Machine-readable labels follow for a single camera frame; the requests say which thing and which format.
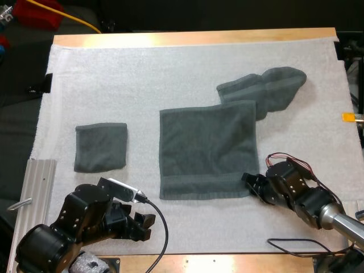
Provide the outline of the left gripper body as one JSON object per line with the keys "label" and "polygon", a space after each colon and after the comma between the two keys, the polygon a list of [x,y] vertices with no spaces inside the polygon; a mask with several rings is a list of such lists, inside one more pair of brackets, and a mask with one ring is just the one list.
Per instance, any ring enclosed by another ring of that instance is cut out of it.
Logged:
{"label": "left gripper body", "polygon": [[114,201],[101,187],[81,184],[66,196],[51,229],[70,242],[136,241],[137,224],[130,212],[130,205]]}

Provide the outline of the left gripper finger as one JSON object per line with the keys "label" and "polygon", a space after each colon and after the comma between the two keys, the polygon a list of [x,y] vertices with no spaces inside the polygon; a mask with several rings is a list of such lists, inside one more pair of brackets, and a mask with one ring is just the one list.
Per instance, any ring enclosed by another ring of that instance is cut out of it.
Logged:
{"label": "left gripper finger", "polygon": [[151,236],[151,229],[146,229],[138,225],[131,225],[126,228],[125,238],[132,241],[148,241]]}
{"label": "left gripper finger", "polygon": [[143,229],[149,229],[155,223],[155,218],[154,214],[134,214],[134,221]]}

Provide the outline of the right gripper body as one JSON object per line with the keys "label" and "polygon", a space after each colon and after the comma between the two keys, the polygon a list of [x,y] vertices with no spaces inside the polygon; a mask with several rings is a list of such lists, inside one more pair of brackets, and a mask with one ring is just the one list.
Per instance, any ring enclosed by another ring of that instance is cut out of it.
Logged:
{"label": "right gripper body", "polygon": [[304,210],[305,198],[309,193],[306,183],[310,173],[292,159],[273,164],[268,167],[265,187],[274,192],[274,205],[290,210]]}

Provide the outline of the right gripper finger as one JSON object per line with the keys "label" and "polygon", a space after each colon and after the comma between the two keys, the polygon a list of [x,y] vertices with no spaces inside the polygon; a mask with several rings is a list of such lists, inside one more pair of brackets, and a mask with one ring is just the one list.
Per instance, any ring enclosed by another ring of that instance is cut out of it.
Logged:
{"label": "right gripper finger", "polygon": [[251,193],[254,196],[257,196],[261,202],[265,204],[274,205],[274,192],[271,188],[267,187],[257,187],[251,190]]}
{"label": "right gripper finger", "polygon": [[261,174],[252,175],[247,172],[242,175],[241,180],[244,182],[246,188],[250,191],[252,195],[261,195],[263,192],[263,188],[267,183],[265,176]]}

